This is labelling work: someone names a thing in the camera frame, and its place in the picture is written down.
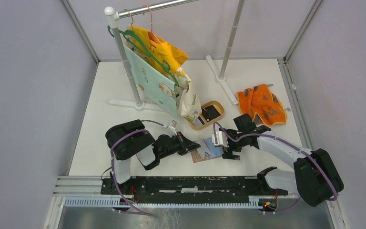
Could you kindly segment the yellow oval tray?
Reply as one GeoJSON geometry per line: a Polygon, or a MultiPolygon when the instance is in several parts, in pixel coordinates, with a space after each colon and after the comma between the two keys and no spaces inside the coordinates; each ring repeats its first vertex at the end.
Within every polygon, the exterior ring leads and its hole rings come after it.
{"type": "Polygon", "coordinates": [[[215,100],[203,104],[201,109],[202,113],[193,122],[189,122],[189,126],[194,130],[202,130],[211,126],[212,123],[222,119],[225,113],[224,107],[215,100]]]}

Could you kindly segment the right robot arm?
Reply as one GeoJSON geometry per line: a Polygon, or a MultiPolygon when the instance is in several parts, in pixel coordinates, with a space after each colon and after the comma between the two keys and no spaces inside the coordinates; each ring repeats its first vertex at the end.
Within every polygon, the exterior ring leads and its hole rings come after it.
{"type": "Polygon", "coordinates": [[[286,190],[297,193],[312,207],[338,199],[344,183],[326,150],[297,146],[271,128],[257,126],[248,114],[235,118],[234,123],[237,127],[235,130],[223,128],[218,122],[213,125],[211,139],[215,146],[223,147],[223,158],[238,160],[240,157],[233,153],[250,146],[273,155],[292,169],[267,169],[263,173],[264,177],[256,182],[259,193],[268,195],[274,189],[286,190]]]}

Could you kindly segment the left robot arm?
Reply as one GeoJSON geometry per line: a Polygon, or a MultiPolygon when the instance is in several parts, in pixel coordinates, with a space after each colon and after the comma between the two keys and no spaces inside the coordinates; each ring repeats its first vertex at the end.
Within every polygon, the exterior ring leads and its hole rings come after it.
{"type": "Polygon", "coordinates": [[[160,160],[173,154],[184,156],[201,147],[197,142],[175,131],[176,122],[163,125],[153,120],[133,120],[115,125],[107,130],[105,138],[111,154],[112,188],[118,194],[126,194],[131,188],[131,158],[136,156],[145,170],[160,164],[160,160]],[[173,130],[173,135],[154,138],[144,123],[150,122],[173,130]]]}

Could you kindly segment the black credit card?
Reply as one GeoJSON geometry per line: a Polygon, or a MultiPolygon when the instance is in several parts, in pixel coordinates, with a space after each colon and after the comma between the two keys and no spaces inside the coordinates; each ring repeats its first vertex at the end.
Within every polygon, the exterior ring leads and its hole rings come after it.
{"type": "Polygon", "coordinates": [[[202,107],[202,116],[207,122],[210,122],[220,117],[221,114],[214,105],[209,105],[207,107],[202,107]]]}

